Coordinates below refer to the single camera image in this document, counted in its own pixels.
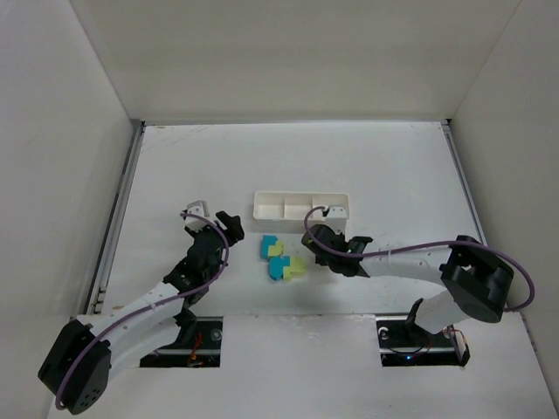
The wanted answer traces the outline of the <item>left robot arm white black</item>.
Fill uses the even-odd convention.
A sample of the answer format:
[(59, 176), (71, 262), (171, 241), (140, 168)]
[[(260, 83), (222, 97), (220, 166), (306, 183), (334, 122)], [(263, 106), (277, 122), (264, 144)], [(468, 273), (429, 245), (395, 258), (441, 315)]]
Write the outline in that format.
[(38, 370), (56, 409), (82, 414), (125, 365), (168, 345), (182, 328), (195, 324), (190, 308), (221, 276), (231, 247), (244, 239), (245, 232), (240, 217), (224, 211), (211, 222), (190, 206), (181, 217), (193, 243), (163, 280), (107, 316), (90, 321), (74, 318), (61, 328)]

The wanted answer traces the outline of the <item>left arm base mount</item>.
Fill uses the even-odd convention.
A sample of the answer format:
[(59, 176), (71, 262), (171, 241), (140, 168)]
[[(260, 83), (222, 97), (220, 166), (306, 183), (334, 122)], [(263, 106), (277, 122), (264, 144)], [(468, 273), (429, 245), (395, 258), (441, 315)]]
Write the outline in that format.
[(181, 327), (176, 339), (144, 356), (141, 368), (217, 368), (221, 363), (224, 318), (198, 317), (192, 312), (176, 317)]

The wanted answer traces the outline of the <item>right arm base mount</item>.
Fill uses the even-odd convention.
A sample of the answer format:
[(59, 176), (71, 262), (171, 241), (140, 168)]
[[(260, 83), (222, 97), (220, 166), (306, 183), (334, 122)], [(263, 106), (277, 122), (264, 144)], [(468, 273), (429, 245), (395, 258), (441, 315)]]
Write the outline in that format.
[(376, 332), (383, 367), (465, 367), (471, 351), (462, 331), (454, 326), (431, 334), (415, 324), (422, 299), (407, 315), (376, 317)]

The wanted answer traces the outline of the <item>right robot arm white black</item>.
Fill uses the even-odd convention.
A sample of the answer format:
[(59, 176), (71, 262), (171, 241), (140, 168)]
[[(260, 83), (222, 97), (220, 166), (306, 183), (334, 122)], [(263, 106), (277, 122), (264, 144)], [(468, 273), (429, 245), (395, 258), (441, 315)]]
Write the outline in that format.
[(514, 278), (508, 263), (469, 236), (450, 244), (398, 252), (375, 247), (371, 237), (352, 237), (325, 224), (309, 228), (301, 243), (315, 263), (347, 278), (394, 277), (438, 285), (433, 297), (419, 297), (408, 313), (408, 327), (436, 334), (464, 319), (496, 324), (505, 312)]

